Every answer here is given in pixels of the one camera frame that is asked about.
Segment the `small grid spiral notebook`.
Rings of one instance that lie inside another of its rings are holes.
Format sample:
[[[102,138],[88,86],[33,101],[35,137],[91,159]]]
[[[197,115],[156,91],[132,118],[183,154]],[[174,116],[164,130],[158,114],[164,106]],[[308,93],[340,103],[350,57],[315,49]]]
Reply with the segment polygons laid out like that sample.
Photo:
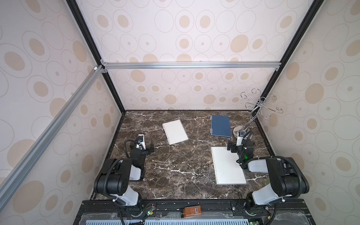
[[[188,140],[188,135],[181,120],[175,120],[162,124],[170,145]]]

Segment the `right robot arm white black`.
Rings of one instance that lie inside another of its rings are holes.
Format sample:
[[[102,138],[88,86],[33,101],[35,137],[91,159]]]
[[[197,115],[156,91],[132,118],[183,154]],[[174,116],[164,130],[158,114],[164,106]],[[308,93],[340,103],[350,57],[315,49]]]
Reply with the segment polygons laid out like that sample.
[[[256,215],[252,210],[257,206],[297,199],[310,190],[308,180],[292,157],[254,157],[254,142],[243,138],[236,143],[228,142],[227,150],[238,156],[236,163],[241,169],[268,175],[269,184],[237,202],[243,204],[250,216]]]

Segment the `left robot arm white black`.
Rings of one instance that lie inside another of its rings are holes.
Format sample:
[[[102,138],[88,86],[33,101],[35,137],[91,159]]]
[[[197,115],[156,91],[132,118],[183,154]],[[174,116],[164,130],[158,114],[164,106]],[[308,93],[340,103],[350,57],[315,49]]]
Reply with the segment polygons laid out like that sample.
[[[139,207],[141,196],[134,191],[129,182],[144,179],[145,160],[154,152],[154,144],[145,145],[144,135],[138,135],[135,140],[124,141],[126,157],[121,159],[106,159],[93,185],[94,192],[111,199],[121,207]]]

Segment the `chrome hook stand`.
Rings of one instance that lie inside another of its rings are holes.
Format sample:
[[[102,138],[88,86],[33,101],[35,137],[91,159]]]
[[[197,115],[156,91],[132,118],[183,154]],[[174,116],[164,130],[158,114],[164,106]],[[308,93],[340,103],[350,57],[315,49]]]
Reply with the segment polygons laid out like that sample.
[[[280,107],[276,108],[270,108],[267,106],[268,103],[274,102],[277,100],[277,97],[275,95],[269,95],[267,97],[259,97],[258,99],[255,99],[253,95],[261,93],[261,91],[258,88],[254,88],[251,90],[250,93],[243,91],[241,93],[241,98],[243,100],[247,100],[245,102],[245,108],[249,110],[249,120],[244,125],[239,125],[233,129],[233,135],[236,138],[243,138],[243,139],[251,139],[251,135],[246,134],[250,131],[250,126],[252,123],[260,118],[263,118],[264,120],[270,120],[272,118],[273,113],[277,114],[283,114],[284,110]]]

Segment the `large lined spiral notebook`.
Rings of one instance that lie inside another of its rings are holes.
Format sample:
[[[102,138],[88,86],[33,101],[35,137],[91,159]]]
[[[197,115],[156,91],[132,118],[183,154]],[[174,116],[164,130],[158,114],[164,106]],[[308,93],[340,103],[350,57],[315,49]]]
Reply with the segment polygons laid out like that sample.
[[[211,147],[216,183],[218,185],[246,185],[243,169],[236,162],[238,155],[227,147]]]

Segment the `blue spiral notebook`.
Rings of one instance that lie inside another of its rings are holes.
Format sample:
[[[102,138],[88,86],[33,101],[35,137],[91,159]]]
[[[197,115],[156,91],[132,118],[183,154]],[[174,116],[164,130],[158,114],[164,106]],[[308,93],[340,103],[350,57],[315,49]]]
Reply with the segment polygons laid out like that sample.
[[[228,138],[232,136],[230,119],[228,116],[211,116],[211,135]]]

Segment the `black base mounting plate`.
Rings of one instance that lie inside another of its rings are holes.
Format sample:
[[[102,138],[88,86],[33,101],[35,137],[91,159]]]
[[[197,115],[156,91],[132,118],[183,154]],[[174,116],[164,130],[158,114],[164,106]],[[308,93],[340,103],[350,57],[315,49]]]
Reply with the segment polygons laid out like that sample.
[[[111,200],[81,204],[75,225],[313,225],[304,200],[246,208],[242,199],[143,200],[119,206]]]

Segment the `orange electronic module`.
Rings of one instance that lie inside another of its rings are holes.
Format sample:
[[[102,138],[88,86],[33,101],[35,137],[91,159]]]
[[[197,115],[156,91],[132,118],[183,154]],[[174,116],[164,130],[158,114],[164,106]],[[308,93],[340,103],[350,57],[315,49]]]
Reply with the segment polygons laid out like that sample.
[[[188,217],[193,217],[193,216],[199,216],[202,215],[202,211],[201,211],[201,206],[189,206],[189,207],[185,207],[183,209],[183,217],[184,218],[188,218]]]

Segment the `horizontal aluminium rail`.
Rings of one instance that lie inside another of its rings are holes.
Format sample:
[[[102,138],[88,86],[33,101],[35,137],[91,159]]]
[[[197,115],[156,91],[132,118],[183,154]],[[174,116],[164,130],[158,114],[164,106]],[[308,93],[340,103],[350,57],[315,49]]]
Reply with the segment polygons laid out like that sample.
[[[279,68],[279,61],[104,63],[106,69]]]

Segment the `diagonal aluminium rail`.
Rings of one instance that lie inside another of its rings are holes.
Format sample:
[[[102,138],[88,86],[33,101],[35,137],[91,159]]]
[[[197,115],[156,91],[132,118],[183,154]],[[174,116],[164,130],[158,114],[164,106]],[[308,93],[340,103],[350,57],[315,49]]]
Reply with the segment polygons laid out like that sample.
[[[22,157],[16,167],[3,182],[1,185],[1,210],[3,210],[4,207],[8,204],[11,197],[20,187],[21,183],[24,181],[39,158],[48,148],[56,134],[63,127],[74,109],[83,99],[98,75],[102,74],[103,70],[103,65],[97,65],[96,68],[92,70],[81,86],[76,90],[69,101],[66,102],[64,107],[59,111],[56,117],[44,130],[42,135],[34,142],[28,152]]]

